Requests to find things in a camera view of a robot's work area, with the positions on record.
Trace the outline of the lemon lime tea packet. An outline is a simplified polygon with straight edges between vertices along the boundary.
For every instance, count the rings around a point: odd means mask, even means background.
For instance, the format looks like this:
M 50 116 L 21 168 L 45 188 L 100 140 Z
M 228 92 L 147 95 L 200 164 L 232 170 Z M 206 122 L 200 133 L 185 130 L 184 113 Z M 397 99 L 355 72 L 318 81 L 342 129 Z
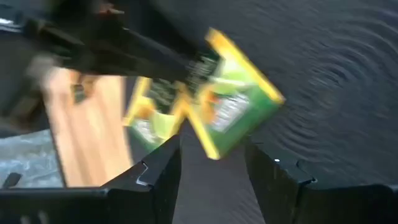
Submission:
M 185 109 L 206 156 L 219 160 L 285 98 L 224 33 L 210 29 L 205 39 L 221 62 L 196 93 L 186 92 Z
M 123 125 L 132 137 L 132 150 L 150 153 L 178 133 L 185 119 L 181 82 L 138 77 L 127 106 Z

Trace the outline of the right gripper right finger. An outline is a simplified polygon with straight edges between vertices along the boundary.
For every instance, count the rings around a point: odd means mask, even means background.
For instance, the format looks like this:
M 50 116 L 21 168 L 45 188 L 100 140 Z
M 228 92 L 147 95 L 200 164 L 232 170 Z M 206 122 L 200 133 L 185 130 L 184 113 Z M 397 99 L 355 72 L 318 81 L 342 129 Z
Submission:
M 315 179 L 290 154 L 247 142 L 249 179 L 266 224 L 294 224 L 302 188 Z

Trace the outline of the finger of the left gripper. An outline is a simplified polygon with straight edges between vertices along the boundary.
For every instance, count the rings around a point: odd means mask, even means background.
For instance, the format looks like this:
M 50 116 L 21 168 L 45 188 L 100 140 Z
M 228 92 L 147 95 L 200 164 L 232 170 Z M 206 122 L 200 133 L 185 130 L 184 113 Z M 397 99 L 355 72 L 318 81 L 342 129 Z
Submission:
M 172 32 L 157 38 L 128 29 L 103 33 L 93 45 L 93 73 L 201 82 L 216 70 L 218 54 L 210 46 L 198 49 Z

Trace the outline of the round dark woven placemat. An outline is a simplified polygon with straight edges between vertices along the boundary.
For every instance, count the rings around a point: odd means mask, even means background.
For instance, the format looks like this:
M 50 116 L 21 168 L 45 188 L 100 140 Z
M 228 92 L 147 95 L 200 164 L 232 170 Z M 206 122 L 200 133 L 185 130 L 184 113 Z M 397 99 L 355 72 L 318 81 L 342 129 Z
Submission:
M 285 98 L 219 160 L 182 126 L 172 224 L 266 224 L 249 141 L 315 179 L 294 224 L 398 224 L 398 0 L 151 1 L 195 45 L 222 31 Z

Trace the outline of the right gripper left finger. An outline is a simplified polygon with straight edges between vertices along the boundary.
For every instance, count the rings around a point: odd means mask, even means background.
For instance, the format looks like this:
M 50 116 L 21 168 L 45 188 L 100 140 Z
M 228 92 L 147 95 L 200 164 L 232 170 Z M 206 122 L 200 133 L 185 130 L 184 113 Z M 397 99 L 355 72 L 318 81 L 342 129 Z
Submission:
M 180 138 L 174 135 L 103 185 L 106 224 L 172 224 L 181 169 Z

